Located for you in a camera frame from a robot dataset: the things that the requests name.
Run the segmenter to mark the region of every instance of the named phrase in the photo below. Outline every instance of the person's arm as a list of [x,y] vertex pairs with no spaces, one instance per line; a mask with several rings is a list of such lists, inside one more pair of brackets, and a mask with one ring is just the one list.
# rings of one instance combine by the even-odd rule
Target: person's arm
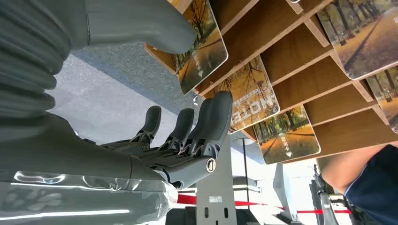
[[[398,142],[391,145],[398,147]],[[344,194],[348,186],[361,174],[367,162],[385,146],[372,146],[336,156],[322,170],[322,178]]]

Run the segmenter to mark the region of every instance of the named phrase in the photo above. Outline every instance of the red barrier rope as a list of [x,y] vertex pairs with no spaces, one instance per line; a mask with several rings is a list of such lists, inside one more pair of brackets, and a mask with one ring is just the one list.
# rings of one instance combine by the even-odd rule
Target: red barrier rope
[[[188,205],[196,205],[196,197],[190,195],[178,195],[177,203],[180,204],[188,204]],[[254,202],[242,202],[235,201],[235,206],[249,206],[249,205],[268,205],[264,203],[254,203]],[[349,210],[335,210],[335,213],[351,213]],[[323,210],[300,210],[297,213],[315,213],[315,214],[323,214]]]

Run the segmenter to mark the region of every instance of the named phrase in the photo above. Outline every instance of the blue sleeve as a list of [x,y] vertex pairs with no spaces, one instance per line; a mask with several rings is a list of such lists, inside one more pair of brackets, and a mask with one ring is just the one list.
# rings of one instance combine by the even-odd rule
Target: blue sleeve
[[381,225],[398,225],[398,149],[374,155],[344,195]]

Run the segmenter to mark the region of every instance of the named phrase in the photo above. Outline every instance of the wooden shelf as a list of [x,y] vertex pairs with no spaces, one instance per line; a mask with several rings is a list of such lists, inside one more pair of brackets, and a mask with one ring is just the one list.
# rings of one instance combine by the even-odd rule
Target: wooden shelf
[[333,51],[331,45],[324,48],[302,24],[263,52],[261,58],[274,86],[326,58]]
[[313,127],[378,106],[367,102],[353,85],[314,99],[304,107]]
[[259,0],[211,0],[210,4],[221,34],[224,35],[257,2],[259,2]]
[[316,15],[311,16],[311,18],[305,21],[304,24],[323,47],[330,45],[329,38],[326,36],[325,31],[323,31],[323,27],[319,23]]
[[372,109],[316,126],[314,131],[321,152],[286,163],[387,144],[398,139],[397,134]]
[[352,83],[327,57],[274,86],[281,113]]
[[303,5],[301,4],[301,1],[297,3],[293,3],[290,0],[286,0],[287,4],[294,10],[296,14],[301,14],[304,12]]
[[[183,12],[192,0],[169,1]],[[398,141],[364,78],[353,81],[345,75],[315,15],[332,1],[210,0],[229,59],[196,93],[212,97],[215,86],[260,55],[280,113],[304,105],[321,146],[320,154],[295,161]],[[176,73],[170,54],[148,45],[145,50]],[[242,132],[256,141],[253,127]]]
[[204,96],[329,2],[331,0],[305,0],[301,15],[297,15],[286,1],[257,3],[223,36],[229,59],[197,87],[199,94]]

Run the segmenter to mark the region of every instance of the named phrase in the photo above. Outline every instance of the autumn tree image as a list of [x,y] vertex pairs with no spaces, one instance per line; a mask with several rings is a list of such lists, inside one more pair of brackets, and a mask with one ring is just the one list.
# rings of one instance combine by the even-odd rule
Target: autumn tree image
[[228,58],[228,52],[207,0],[192,0],[183,16],[196,31],[192,47],[173,54],[181,91],[187,94]]
[[[221,90],[229,91],[233,97],[232,133],[279,112],[279,104],[260,56],[217,85],[212,93]],[[262,132],[269,134],[276,131],[265,124]]]
[[349,38],[352,38],[353,35],[350,31],[350,27],[348,26],[347,20],[345,19],[344,13],[340,6],[339,0],[334,0],[332,4],[336,7],[338,14],[340,15],[341,22],[343,23],[345,31],[349,34]]
[[398,61],[397,3],[333,0],[317,15],[349,78]]
[[320,147],[303,106],[254,125],[267,164],[318,153]]
[[391,129],[398,133],[398,68],[386,69],[368,77],[366,81],[389,121]]

